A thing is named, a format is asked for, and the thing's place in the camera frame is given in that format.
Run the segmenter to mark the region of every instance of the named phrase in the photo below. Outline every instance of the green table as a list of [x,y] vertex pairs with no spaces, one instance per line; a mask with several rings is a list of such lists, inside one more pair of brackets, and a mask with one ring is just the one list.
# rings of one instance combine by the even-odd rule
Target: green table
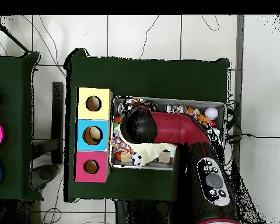
[[74,183],[75,99],[77,87],[109,88],[114,96],[226,102],[228,59],[216,62],[95,58],[84,49],[68,56],[65,117],[65,200],[118,198],[171,201],[170,171],[111,168],[106,183]]
[[1,199],[40,200],[29,184],[32,160],[32,69],[39,53],[0,57]]

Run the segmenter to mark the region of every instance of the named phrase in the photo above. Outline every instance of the toy block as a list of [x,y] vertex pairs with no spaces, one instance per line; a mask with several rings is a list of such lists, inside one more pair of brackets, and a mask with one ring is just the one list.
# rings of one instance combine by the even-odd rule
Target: toy block
[[106,151],[110,136],[110,121],[78,121],[77,151]]
[[74,182],[105,183],[110,172],[106,151],[79,151],[76,153]]
[[109,120],[113,93],[109,89],[77,88],[78,119]]

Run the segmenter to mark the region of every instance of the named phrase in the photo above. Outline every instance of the box hole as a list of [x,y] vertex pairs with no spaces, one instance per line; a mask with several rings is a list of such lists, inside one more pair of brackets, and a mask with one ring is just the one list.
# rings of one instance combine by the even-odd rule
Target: box hole
[[102,101],[97,96],[90,96],[86,101],[86,108],[89,111],[99,111],[102,107]]
[[89,174],[95,174],[99,171],[99,164],[96,160],[88,160],[84,163],[84,171]]
[[83,140],[88,145],[97,145],[103,139],[103,132],[97,126],[88,126],[83,132]]

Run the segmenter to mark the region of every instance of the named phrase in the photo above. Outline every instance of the soccer ball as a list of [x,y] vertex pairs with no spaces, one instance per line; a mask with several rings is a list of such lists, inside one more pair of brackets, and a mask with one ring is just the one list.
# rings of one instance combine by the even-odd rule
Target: soccer ball
[[141,157],[141,155],[139,153],[134,153],[132,155],[132,164],[134,166],[139,166],[141,161],[142,161],[142,157]]

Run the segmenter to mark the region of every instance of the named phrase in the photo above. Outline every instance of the ball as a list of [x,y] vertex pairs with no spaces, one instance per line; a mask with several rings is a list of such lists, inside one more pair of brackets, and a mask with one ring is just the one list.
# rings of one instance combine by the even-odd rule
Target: ball
[[217,118],[218,116],[218,110],[214,107],[208,107],[205,112],[204,115],[206,116],[206,118],[208,118],[209,120],[214,120]]
[[141,157],[141,155],[139,153],[134,153],[132,155],[131,160],[132,160],[132,164],[134,166],[140,166],[140,163],[142,162],[142,157]]

